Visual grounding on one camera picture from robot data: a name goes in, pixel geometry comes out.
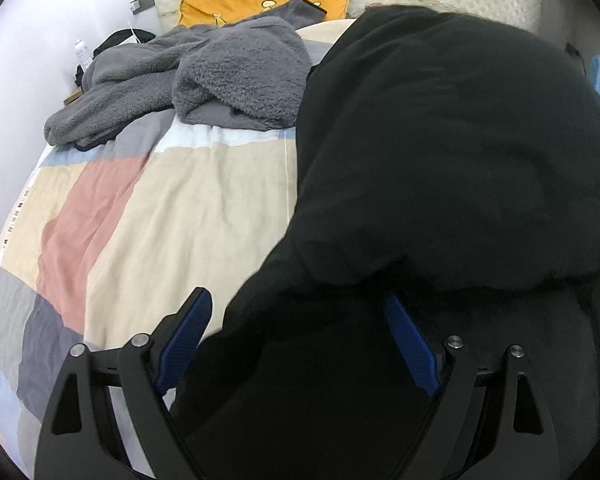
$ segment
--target gray fuzzy blanket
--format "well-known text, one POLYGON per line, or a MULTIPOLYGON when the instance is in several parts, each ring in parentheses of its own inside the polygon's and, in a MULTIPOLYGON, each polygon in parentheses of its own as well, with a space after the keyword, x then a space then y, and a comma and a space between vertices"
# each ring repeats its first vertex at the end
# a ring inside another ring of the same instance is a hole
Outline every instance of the gray fuzzy blanket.
MULTIPOLYGON (((310 16, 302 25, 323 19, 324 12, 311 7, 304 8, 310 16)), ((48 119, 45 139, 90 149, 145 113, 171 106, 190 124, 288 128, 296 122, 310 67, 301 38, 276 16, 224 27, 178 26, 149 43, 120 45, 95 58, 82 80, 84 95, 48 119)))

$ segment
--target metal screw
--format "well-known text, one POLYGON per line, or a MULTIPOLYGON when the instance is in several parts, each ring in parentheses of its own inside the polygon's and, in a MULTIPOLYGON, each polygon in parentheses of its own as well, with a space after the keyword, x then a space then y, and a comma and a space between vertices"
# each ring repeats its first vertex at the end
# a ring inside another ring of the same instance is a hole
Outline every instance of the metal screw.
POLYGON ((71 347, 71 349, 69 350, 69 354, 71 354, 74 357, 78 357, 78 356, 84 354, 84 345, 81 343, 78 343, 77 345, 73 345, 71 347))
POLYGON ((131 338, 131 344, 140 348, 149 342, 149 336, 147 334, 136 334, 131 338))
POLYGON ((450 335, 446 338, 446 344, 454 350, 458 350, 464 346, 464 341, 459 335, 450 335))
POLYGON ((520 345, 511 345, 509 351, 511 352, 511 355, 513 355, 513 357, 517 357, 518 359, 524 357, 525 355, 525 349, 522 348, 522 346, 520 345))

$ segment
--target black comforter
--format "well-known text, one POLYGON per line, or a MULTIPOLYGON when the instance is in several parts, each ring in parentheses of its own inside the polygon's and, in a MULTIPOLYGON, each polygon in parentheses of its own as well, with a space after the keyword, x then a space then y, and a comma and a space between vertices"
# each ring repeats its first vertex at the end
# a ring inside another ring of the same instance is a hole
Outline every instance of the black comforter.
POLYGON ((566 478, 600 436, 600 99, 531 34, 367 11, 310 75, 285 237, 173 415, 211 479, 388 478, 429 399, 385 326, 521 344, 566 478))

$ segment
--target water bottle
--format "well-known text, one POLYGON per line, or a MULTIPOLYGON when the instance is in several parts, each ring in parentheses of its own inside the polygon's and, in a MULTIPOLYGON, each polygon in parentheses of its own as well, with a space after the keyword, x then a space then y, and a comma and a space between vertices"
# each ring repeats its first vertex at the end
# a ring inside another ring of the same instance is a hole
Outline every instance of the water bottle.
POLYGON ((87 68, 93 61, 93 55, 91 50, 87 47, 87 44, 83 40, 76 40, 75 42, 75 55, 78 58, 78 63, 82 67, 82 71, 86 72, 87 68))

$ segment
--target bed sheet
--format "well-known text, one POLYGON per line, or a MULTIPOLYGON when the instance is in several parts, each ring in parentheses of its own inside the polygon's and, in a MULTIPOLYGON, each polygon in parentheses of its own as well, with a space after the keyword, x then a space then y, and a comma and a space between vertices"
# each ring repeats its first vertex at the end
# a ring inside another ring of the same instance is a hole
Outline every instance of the bed sheet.
MULTIPOLYGON (((196 286, 207 333, 282 237, 296 200, 295 130, 227 130, 147 114, 89 152, 47 150, 0 237, 0 442, 32 476, 68 349, 151 332, 196 286)), ((116 416, 125 418, 121 395, 116 416)), ((150 473, 122 433, 132 465, 150 473)))

